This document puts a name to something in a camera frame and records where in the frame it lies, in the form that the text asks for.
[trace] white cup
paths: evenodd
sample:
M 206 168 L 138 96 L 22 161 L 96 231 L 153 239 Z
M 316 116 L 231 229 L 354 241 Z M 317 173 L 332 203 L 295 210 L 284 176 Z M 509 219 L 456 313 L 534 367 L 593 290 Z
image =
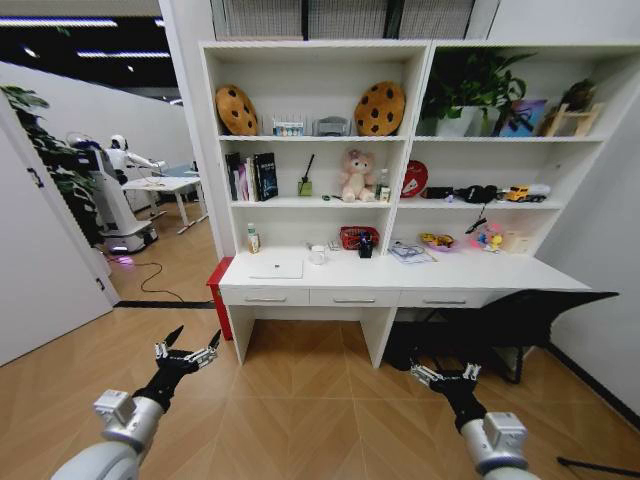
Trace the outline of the white cup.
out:
M 309 261 L 314 265 L 322 265 L 327 261 L 327 250 L 324 245 L 314 245 L 311 247 Z

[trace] white desk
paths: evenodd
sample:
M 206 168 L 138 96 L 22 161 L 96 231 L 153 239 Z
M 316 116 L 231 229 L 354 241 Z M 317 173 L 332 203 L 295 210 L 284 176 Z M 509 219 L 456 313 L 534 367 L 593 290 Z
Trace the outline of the white desk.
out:
M 589 287 L 526 255 L 463 250 L 433 255 L 437 263 L 403 265 L 391 255 L 360 259 L 355 251 L 329 252 L 313 265 L 304 247 L 238 254 L 220 282 L 242 363 L 254 319 L 359 321 L 374 367 L 382 360 L 400 307 L 480 308 L 524 289 Z M 249 278 L 255 262 L 304 259 L 303 277 Z
M 202 216 L 197 220 L 192 222 L 187 218 L 187 212 L 184 209 L 184 204 L 182 203 L 182 194 L 180 193 L 186 187 L 193 186 L 196 189 L 196 193 L 198 195 L 198 202 L 200 203 L 200 211 Z M 176 196 L 176 202 L 178 203 L 178 209 L 180 210 L 180 217 L 182 217 L 183 227 L 178 230 L 178 235 L 183 233 L 187 228 L 193 226 L 194 224 L 201 222 L 205 218 L 207 218 L 207 207 L 204 203 L 204 198 L 202 196 L 202 187 L 200 186 L 199 178 L 190 178 L 190 177 L 149 177 L 147 178 L 139 178 L 137 180 L 131 180 L 130 182 L 122 185 L 122 190 L 142 190 L 146 192 L 149 197 L 149 203 L 151 204 L 151 212 L 152 219 L 163 215 L 166 212 L 160 212 L 158 210 L 158 206 L 156 205 L 155 198 L 152 195 L 152 192 L 166 192 L 173 193 Z

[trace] robotic hand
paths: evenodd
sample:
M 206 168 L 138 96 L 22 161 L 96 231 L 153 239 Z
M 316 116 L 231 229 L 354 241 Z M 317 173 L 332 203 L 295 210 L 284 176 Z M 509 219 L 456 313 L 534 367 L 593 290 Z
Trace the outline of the robotic hand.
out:
M 480 365 L 467 364 L 464 371 L 434 372 L 413 363 L 411 375 L 420 383 L 443 394 L 456 420 L 455 425 L 467 442 L 476 472 L 485 480 L 540 480 L 527 472 L 522 453 L 527 428 L 513 413 L 487 413 L 473 395 Z
M 108 442 L 93 445 L 65 463 L 52 480 L 136 480 L 160 417 L 167 413 L 178 383 L 185 375 L 197 372 L 217 358 L 220 330 L 206 348 L 195 352 L 171 350 L 182 332 L 180 327 L 156 343 L 158 371 L 146 387 L 133 397 L 126 392 L 105 391 L 93 404 L 102 417 L 102 436 Z

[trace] ceiling light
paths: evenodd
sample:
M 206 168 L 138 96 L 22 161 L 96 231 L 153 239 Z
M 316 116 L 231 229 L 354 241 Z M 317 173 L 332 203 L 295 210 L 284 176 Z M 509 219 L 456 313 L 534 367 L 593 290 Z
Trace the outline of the ceiling light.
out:
M 169 52 L 101 52 L 99 50 L 78 50 L 82 58 L 170 58 Z
M 34 52 L 33 50 L 31 50 L 29 47 L 27 47 L 26 45 L 24 45 L 24 46 L 22 47 L 22 49 L 23 49 L 23 50 L 25 51 L 25 53 L 26 53 L 27 55 L 29 55 L 30 57 L 38 58 L 38 57 L 40 56 L 40 55 L 38 55 L 36 52 Z
M 0 17 L 0 27 L 117 27 L 107 18 Z

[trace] parquet floor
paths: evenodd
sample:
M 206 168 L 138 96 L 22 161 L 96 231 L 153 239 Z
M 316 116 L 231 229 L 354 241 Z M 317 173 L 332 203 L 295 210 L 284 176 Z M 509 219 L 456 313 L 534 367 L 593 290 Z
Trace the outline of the parquet floor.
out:
M 196 223 L 182 235 L 176 231 L 182 226 L 178 206 L 175 202 L 160 205 L 166 210 L 163 216 L 153 221 L 158 240 L 143 251 L 118 259 L 121 263 L 110 262 L 111 282 L 123 300 L 177 301 L 167 293 L 146 293 L 140 284 L 158 270 L 156 265 L 136 266 L 135 264 L 158 262 L 162 272 L 147 282 L 148 290 L 170 290 L 186 301 L 211 300 L 211 290 L 205 282 L 217 265 L 213 235 L 209 219 Z M 200 205 L 185 203 L 189 220 L 199 218 Z M 149 210 L 136 215 L 147 219 Z
M 99 440 L 91 404 L 154 372 L 153 342 L 184 323 L 177 348 L 203 345 L 211 310 L 116 309 L 0 368 L 0 478 L 48 478 Z M 483 371 L 477 396 L 529 428 L 526 454 L 545 480 L 577 475 L 557 455 L 640 468 L 640 435 L 557 360 L 534 351 L 524 381 Z M 357 323 L 260 321 L 247 361 L 230 343 L 185 377 L 142 479 L 424 480 L 475 478 L 442 398 L 407 374 L 373 370 Z

